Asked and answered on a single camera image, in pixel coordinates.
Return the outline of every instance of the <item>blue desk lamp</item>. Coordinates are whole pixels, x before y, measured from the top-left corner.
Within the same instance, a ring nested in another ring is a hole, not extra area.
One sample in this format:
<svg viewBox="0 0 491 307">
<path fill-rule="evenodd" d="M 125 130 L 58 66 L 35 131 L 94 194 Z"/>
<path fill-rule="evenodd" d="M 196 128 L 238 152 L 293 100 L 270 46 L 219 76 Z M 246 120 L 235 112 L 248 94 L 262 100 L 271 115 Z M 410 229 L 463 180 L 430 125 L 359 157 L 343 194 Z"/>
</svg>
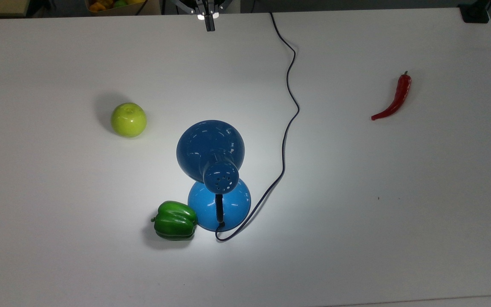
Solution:
<svg viewBox="0 0 491 307">
<path fill-rule="evenodd" d="M 238 175 L 244 155 L 242 136 L 222 121 L 194 124 L 179 139 L 177 162 L 196 180 L 188 204 L 198 216 L 198 225 L 204 229 L 227 231 L 247 216 L 251 197 Z"/>
</svg>

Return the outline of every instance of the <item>bell pepper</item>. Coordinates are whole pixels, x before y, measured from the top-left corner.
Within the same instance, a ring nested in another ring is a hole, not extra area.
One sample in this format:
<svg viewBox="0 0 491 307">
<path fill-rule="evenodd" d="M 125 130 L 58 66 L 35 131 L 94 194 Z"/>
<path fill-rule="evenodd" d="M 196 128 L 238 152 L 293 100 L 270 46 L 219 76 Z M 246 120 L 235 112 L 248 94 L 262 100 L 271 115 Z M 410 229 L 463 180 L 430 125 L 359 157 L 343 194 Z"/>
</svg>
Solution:
<svg viewBox="0 0 491 307">
<path fill-rule="evenodd" d="M 168 240 L 186 240 L 194 235 L 198 224 L 196 212 L 180 202 L 168 200 L 158 207 L 158 214 L 150 220 L 159 237 Z"/>
</svg>

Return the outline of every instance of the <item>lamp base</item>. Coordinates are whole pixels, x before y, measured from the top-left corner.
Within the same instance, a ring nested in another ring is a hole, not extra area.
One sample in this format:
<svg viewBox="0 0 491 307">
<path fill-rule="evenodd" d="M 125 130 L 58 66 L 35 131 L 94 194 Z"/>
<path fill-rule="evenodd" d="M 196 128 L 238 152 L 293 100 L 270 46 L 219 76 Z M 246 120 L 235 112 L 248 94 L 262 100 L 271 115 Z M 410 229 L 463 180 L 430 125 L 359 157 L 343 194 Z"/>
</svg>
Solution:
<svg viewBox="0 0 491 307">
<path fill-rule="evenodd" d="M 215 231 L 219 227 L 215 204 L 215 194 L 203 183 L 196 182 L 189 192 L 189 207 L 198 216 L 198 225 L 203 229 Z M 251 196 L 246 184 L 239 179 L 234 190 L 222 196 L 222 212 L 225 226 L 220 231 L 227 231 L 238 226 L 247 216 L 251 207 Z"/>
</svg>

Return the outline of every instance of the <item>lamp stem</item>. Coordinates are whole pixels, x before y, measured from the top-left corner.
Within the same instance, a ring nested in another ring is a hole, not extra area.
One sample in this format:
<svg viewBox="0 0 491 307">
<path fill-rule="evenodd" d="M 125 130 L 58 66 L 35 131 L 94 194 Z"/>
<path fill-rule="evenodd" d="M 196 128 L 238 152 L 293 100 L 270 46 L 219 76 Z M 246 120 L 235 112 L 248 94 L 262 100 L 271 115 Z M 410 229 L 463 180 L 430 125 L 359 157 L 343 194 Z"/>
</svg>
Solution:
<svg viewBox="0 0 491 307">
<path fill-rule="evenodd" d="M 222 223 L 222 194 L 215 194 L 215 210 L 217 215 L 217 222 Z"/>
</svg>

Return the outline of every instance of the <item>green apple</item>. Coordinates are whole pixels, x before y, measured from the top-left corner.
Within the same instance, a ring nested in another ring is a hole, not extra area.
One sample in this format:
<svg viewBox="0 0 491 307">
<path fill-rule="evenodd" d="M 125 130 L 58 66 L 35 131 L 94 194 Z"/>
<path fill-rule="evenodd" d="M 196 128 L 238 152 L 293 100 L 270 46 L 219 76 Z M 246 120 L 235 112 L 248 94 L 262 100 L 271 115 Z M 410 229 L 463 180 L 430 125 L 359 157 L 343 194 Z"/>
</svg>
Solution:
<svg viewBox="0 0 491 307">
<path fill-rule="evenodd" d="M 115 1 L 115 4 L 113 4 L 113 8 L 120 8 L 121 6 L 127 6 L 128 3 L 124 0 L 117 0 Z"/>
<path fill-rule="evenodd" d="M 139 136 L 147 126 L 147 116 L 143 109 L 135 103 L 123 103 L 111 114 L 111 126 L 113 130 L 127 138 Z"/>
</svg>

